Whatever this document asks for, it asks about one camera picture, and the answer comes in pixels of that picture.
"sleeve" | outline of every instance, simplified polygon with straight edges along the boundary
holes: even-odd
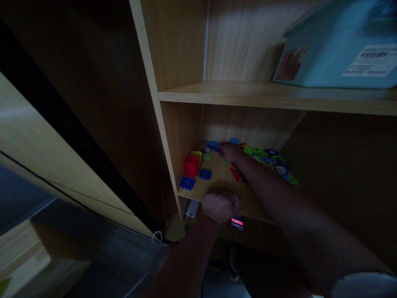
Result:
[[[362,272],[339,279],[333,298],[397,298],[397,278],[378,272]]]

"barcode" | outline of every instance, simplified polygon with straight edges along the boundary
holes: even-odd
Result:
[[[362,53],[360,57],[363,58],[378,58],[385,57],[389,52],[376,52],[376,53]]]

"sticker on box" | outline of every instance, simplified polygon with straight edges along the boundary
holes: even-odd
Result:
[[[342,77],[385,77],[397,66],[397,44],[368,45]]]
[[[310,46],[304,46],[285,52],[277,71],[276,80],[295,80],[309,47]]]

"smartphone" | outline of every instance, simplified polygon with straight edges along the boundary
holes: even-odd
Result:
[[[230,221],[230,225],[239,231],[243,231],[244,217],[241,214],[236,214],[236,216],[233,217],[232,220]]]

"fist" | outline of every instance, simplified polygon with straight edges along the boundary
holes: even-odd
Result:
[[[239,155],[243,154],[243,151],[237,145],[231,143],[221,144],[219,149],[222,150],[223,158],[229,162],[235,162]]]
[[[203,214],[223,224],[238,212],[241,201],[231,190],[217,187],[207,191],[202,205]]]

